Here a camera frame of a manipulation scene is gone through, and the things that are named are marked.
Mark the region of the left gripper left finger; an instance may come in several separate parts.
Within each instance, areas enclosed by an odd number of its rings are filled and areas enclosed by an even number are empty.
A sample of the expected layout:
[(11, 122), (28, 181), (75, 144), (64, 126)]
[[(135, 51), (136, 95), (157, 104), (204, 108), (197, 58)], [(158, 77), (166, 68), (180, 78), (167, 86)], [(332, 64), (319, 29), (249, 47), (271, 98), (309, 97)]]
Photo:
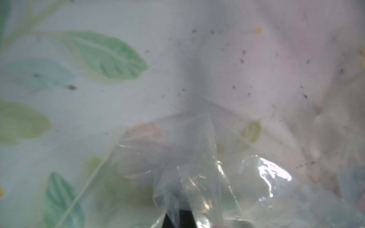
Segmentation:
[(165, 218), (163, 220), (162, 228), (175, 228), (174, 224), (167, 214), (165, 215)]

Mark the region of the zip-top bag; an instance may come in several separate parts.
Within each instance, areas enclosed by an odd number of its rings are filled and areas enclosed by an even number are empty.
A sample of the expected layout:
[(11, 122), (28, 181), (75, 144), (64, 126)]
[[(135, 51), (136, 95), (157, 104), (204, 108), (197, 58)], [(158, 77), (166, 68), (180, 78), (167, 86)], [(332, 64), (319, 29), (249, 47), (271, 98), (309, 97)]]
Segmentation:
[(211, 116), (165, 119), (123, 136), (58, 228), (362, 228), (356, 207), (300, 178)]

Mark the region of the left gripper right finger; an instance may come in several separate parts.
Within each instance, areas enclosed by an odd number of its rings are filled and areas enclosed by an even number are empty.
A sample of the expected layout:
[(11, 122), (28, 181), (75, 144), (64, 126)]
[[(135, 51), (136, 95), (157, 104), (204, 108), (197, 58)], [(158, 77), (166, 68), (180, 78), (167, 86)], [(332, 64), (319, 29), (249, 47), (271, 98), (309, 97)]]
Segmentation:
[(194, 216), (191, 211), (180, 210), (180, 228), (197, 228)]

